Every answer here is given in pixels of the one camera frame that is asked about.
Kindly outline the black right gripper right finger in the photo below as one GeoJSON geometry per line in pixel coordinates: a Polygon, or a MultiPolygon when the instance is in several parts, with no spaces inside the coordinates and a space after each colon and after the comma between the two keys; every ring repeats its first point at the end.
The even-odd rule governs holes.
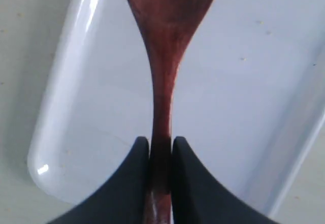
{"type": "Polygon", "coordinates": [[[173,143],[172,208],[174,223],[274,223],[220,184],[184,137],[173,143]]]}

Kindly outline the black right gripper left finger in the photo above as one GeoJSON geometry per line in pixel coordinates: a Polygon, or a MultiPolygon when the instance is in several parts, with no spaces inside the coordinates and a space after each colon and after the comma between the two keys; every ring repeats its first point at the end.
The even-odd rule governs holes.
{"type": "Polygon", "coordinates": [[[142,223],[149,143],[137,137],[114,174],[91,196],[50,223],[142,223]]]}

